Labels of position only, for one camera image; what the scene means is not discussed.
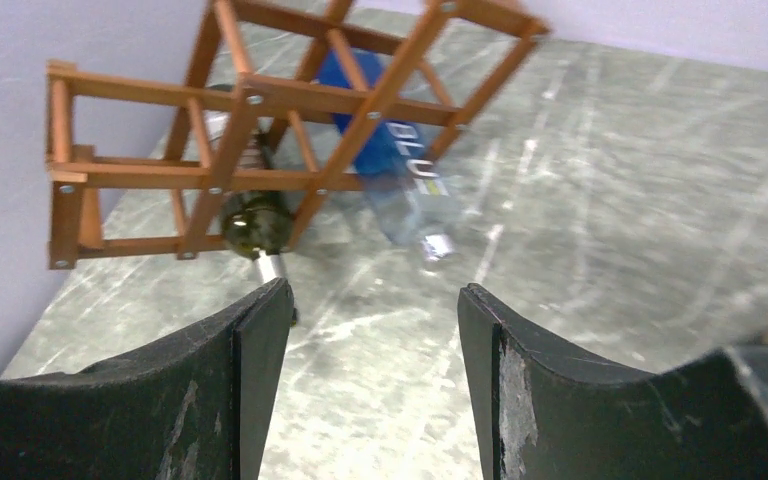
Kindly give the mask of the green glass wine bottle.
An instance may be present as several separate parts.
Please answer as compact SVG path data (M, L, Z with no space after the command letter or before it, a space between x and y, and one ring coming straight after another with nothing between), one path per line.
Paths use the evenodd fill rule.
M205 124L212 147L219 141L230 117L228 112L207 111ZM273 151L265 133L256 126L241 154L238 170L271 170ZM226 195L218 214L220 232L227 248L250 260L261 283L288 278L281 256L293 227L293 217L280 191L247 190Z

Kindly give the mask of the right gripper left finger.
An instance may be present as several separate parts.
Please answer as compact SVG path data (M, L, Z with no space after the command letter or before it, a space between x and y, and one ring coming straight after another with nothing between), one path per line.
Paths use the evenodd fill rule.
M76 373L0 380L0 479L255 479L294 312L273 280Z

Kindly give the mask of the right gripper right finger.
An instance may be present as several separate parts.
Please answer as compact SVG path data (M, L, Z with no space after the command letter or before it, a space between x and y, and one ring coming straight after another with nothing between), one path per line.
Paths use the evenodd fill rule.
M768 479L768 331L653 374L478 284L458 323L486 479Z

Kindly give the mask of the brown wooden wine rack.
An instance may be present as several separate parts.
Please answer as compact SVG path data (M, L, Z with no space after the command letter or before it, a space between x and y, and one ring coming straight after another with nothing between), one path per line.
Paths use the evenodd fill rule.
M350 9L211 1L180 85L50 61L50 267L222 249L271 260L340 191L364 192L393 242L447 255L454 204L437 161L549 28L514 1L430 1L405 37L350 23ZM463 103L425 57L454 19L514 39ZM78 144L80 97L175 108L163 155L100 156Z

